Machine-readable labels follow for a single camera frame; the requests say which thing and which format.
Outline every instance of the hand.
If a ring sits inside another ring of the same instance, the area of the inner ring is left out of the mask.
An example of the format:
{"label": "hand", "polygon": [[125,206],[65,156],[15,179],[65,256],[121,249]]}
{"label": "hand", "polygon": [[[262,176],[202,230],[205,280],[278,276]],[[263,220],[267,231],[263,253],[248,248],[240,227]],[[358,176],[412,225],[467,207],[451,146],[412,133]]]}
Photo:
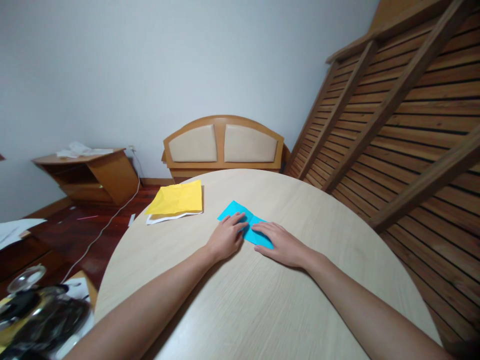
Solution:
{"label": "hand", "polygon": [[215,262],[228,258],[239,249],[244,240],[242,229],[249,224],[239,222],[244,216],[244,212],[228,215],[211,234],[205,247],[213,255]]}
{"label": "hand", "polygon": [[260,222],[253,225],[252,230],[266,235],[273,244],[273,249],[255,246],[255,251],[281,264],[300,268],[306,257],[313,252],[307,245],[274,222]]}

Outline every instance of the blue paper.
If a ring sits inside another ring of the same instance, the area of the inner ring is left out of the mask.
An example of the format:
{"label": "blue paper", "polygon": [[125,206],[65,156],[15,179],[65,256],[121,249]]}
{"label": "blue paper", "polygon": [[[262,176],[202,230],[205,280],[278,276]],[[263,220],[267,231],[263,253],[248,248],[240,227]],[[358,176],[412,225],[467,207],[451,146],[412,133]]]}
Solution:
{"label": "blue paper", "polygon": [[253,231],[251,226],[254,224],[258,224],[260,222],[266,223],[265,220],[255,216],[250,210],[248,210],[245,206],[240,205],[236,201],[232,201],[230,205],[226,207],[225,210],[220,214],[218,220],[222,221],[228,215],[233,216],[236,213],[245,213],[243,219],[240,222],[248,223],[248,225],[243,228],[243,238],[252,244],[260,245],[269,249],[273,249],[274,245],[270,241],[268,237],[266,237],[263,233],[258,231]]}

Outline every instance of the beige cushion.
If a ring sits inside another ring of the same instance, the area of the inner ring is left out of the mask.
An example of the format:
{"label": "beige cushion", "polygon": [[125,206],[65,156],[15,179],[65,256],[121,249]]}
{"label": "beige cushion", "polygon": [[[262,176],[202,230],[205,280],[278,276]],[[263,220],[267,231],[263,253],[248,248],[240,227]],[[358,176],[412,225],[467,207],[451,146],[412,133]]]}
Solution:
{"label": "beige cushion", "polygon": [[226,125],[226,163],[273,163],[277,140],[251,127]]}
{"label": "beige cushion", "polygon": [[168,144],[172,161],[176,163],[214,163],[217,142],[213,125],[196,127],[177,136]]}

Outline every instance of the person's left hand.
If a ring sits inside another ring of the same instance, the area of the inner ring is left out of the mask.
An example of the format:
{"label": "person's left hand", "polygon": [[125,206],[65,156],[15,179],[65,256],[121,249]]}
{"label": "person's left hand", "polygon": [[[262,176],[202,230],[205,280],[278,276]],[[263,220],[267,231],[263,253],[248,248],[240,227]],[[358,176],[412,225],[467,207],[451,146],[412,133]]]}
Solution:
{"label": "person's left hand", "polygon": [[235,215],[225,217],[208,239],[205,247],[213,255],[215,262],[228,258],[235,253],[243,241],[243,231],[248,222],[239,222],[245,213],[237,212]]}

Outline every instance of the yellow paper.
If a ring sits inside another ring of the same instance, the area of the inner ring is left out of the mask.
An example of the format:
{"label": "yellow paper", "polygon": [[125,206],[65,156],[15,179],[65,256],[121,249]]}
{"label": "yellow paper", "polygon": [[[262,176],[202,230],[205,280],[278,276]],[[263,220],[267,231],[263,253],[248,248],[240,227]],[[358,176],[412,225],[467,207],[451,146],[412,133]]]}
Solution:
{"label": "yellow paper", "polygon": [[182,213],[200,213],[202,210],[202,182],[196,180],[161,187],[146,213],[172,217]]}

